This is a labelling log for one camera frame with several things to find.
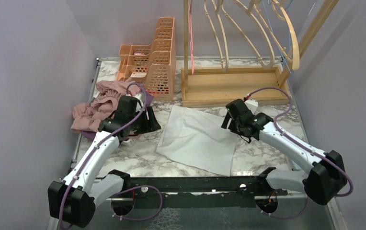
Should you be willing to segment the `white skirt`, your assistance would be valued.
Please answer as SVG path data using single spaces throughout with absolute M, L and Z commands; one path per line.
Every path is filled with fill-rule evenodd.
M 230 176 L 237 136 L 221 128 L 223 118 L 173 106 L 156 152 L 172 161 Z

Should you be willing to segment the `pink wire hanger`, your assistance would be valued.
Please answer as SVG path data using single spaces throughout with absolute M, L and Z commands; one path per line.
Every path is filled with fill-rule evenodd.
M 188 29 L 189 29 L 189 44 L 190 44 L 190 57 L 191 57 L 191 72 L 194 75 L 194 42 L 193 42 L 193 23 L 192 23 L 192 4 L 193 1 L 188 2 Z

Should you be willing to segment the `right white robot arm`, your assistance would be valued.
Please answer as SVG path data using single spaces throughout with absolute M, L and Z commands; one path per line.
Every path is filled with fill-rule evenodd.
M 308 145 L 285 131 L 270 116 L 254 114 L 242 99 L 228 103 L 226 109 L 222 128 L 246 138 L 247 142 L 255 139 L 274 147 L 301 168 L 299 172 L 265 170 L 263 178 L 256 182 L 260 194 L 268 195 L 278 189 L 297 191 L 319 205 L 326 205 L 339 196 L 348 182 L 340 153 Z

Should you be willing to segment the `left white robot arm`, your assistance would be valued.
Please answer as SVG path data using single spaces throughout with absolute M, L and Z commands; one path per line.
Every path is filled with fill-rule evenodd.
M 123 95 L 117 109 L 99 124 L 82 160 L 64 179 L 50 184 L 47 193 L 51 217 L 84 228 L 102 202 L 113 194 L 123 197 L 130 192 L 130 183 L 119 175 L 111 174 L 99 183 L 94 181 L 109 155 L 126 138 L 161 128 L 147 103 L 148 97 L 146 93 Z

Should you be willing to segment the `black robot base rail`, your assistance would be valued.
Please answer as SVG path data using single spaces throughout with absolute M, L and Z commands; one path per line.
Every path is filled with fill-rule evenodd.
M 251 207 L 268 203 L 269 198 L 285 196 L 286 190 L 273 190 L 265 180 L 269 167 L 257 176 L 214 177 L 132 177 L 112 170 L 109 174 L 124 180 L 122 195 L 113 195 L 116 209 Z

